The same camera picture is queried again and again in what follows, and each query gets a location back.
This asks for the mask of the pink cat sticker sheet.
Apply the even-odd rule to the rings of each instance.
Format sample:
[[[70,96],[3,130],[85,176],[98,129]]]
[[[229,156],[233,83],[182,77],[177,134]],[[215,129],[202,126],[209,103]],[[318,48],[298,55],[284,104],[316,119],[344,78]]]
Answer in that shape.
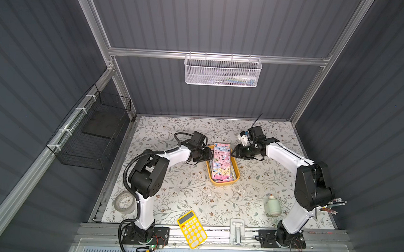
[[[234,180],[231,162],[231,145],[215,143],[213,148],[214,159],[211,163],[211,177],[216,183],[226,183]]]

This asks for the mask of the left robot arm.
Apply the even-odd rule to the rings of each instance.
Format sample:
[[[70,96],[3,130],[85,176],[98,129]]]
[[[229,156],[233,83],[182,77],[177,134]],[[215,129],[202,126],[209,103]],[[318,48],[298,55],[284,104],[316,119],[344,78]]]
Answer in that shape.
[[[197,165],[213,159],[208,138],[198,131],[174,134],[177,146],[168,150],[144,150],[125,167],[122,180],[124,187],[136,200],[136,217],[124,220],[134,233],[143,240],[154,234],[154,197],[161,189],[167,171],[179,163]]]

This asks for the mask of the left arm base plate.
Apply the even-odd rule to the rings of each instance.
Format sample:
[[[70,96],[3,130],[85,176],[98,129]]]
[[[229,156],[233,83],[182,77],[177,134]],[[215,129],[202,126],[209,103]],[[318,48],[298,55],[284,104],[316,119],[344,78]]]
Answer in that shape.
[[[134,224],[130,224],[122,231],[122,243],[131,245],[162,245],[169,242],[170,228],[162,226],[150,227],[142,230]]]

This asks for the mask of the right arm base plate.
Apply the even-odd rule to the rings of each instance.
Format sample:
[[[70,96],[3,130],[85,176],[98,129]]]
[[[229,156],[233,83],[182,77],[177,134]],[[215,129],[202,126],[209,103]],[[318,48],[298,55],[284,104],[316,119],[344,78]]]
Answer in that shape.
[[[284,249],[298,249],[299,251],[302,251],[303,249],[306,249],[307,246],[301,232],[289,234],[278,229],[260,229],[254,239],[260,243],[262,248],[279,247]]]

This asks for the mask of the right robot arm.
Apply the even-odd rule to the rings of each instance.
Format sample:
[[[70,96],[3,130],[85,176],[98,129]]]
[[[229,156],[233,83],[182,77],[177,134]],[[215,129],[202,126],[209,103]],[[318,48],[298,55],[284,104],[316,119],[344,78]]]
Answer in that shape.
[[[335,199],[329,167],[314,162],[285,147],[278,139],[266,137],[260,126],[242,131],[231,155],[236,159],[263,161],[271,158],[284,166],[295,177],[296,202],[287,216],[279,221],[275,240],[280,247],[288,247],[301,234],[317,210]]]

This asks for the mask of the yellow storage tray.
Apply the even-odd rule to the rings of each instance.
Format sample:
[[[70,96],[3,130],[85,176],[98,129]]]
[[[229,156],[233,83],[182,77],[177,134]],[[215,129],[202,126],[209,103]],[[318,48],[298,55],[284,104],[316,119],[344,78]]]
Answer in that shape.
[[[236,159],[231,155],[230,144],[214,143],[209,148],[213,153],[213,159],[207,161],[209,179],[215,186],[234,184],[239,180],[240,171]]]

